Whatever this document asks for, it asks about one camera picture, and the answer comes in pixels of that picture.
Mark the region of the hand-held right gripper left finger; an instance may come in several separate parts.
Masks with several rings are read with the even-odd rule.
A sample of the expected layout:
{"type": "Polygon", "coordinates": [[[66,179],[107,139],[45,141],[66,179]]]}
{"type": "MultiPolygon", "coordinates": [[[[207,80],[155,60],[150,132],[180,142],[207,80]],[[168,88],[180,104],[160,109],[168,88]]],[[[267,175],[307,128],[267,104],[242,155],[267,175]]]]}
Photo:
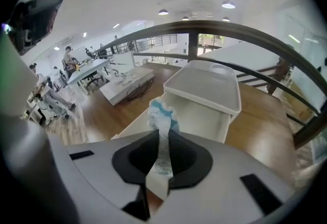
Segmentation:
{"type": "Polygon", "coordinates": [[[63,145],[48,140],[68,196],[62,223],[143,223],[150,217],[146,176],[154,164],[158,134],[149,131],[111,141],[63,145]]]}

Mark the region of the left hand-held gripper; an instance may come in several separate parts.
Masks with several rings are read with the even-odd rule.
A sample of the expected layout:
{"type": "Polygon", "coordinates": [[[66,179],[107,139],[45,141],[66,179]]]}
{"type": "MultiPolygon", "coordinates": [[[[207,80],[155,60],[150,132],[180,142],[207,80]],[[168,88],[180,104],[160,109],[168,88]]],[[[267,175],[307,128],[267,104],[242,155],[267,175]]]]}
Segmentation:
{"type": "Polygon", "coordinates": [[[78,223],[48,135],[21,118],[37,82],[1,33],[1,223],[78,223]]]}

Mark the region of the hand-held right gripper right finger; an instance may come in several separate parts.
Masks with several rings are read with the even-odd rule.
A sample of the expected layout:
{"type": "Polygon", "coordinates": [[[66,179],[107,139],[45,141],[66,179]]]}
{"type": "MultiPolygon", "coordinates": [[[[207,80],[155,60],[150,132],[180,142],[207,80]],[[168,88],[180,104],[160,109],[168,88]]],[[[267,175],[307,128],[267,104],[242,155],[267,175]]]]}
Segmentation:
{"type": "Polygon", "coordinates": [[[290,223],[305,196],[231,146],[175,132],[170,143],[187,169],[174,175],[154,223],[290,223]]]}

